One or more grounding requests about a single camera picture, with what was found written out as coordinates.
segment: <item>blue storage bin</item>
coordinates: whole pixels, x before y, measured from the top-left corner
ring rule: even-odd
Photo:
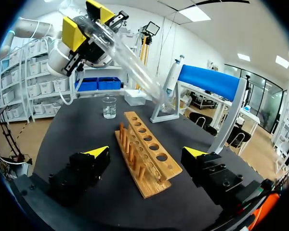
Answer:
[[[98,78],[85,78],[85,79],[83,79],[78,91],[97,90],[97,79]],[[76,89],[78,83],[79,83],[79,80],[77,80],[75,82],[75,89]]]
[[[98,90],[120,90],[121,81],[117,77],[98,78]]]

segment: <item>black table surface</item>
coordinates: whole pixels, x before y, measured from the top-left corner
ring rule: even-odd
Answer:
[[[70,210],[74,213],[109,225],[136,228],[172,227],[198,231],[211,225],[222,211],[202,188],[197,188],[181,165],[182,147],[207,151],[214,137],[188,118],[152,124],[152,102],[143,106],[129,106],[117,97],[117,116],[103,117],[100,97],[75,100],[63,105],[53,119],[39,149],[34,173],[48,182],[50,173],[57,173],[68,163],[70,155],[108,145],[111,163],[95,187],[90,187]],[[144,199],[134,183],[115,138],[119,123],[127,120],[124,112],[135,111],[159,142],[183,169],[170,179],[172,186]],[[243,184],[262,177],[238,155],[224,147],[220,155],[223,163],[236,174],[244,176]]]

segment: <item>office chair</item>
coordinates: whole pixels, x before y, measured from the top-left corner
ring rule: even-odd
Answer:
[[[234,148],[240,148],[242,143],[249,141],[251,135],[241,128],[236,126],[233,127],[229,138],[227,139],[228,147],[232,146]]]
[[[202,129],[210,133],[212,136],[217,135],[217,130],[210,126],[212,118],[200,113],[191,112],[189,114],[189,119],[192,120],[195,124],[200,126]]]

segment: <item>wooden test tube rack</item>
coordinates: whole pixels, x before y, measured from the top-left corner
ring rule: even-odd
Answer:
[[[128,169],[144,198],[168,187],[168,179],[182,172],[180,166],[163,148],[135,112],[125,112],[129,127],[115,135]]]

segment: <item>glass beaker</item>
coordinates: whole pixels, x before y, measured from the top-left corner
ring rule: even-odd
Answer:
[[[113,119],[116,117],[116,102],[114,97],[103,98],[103,115],[106,119]]]

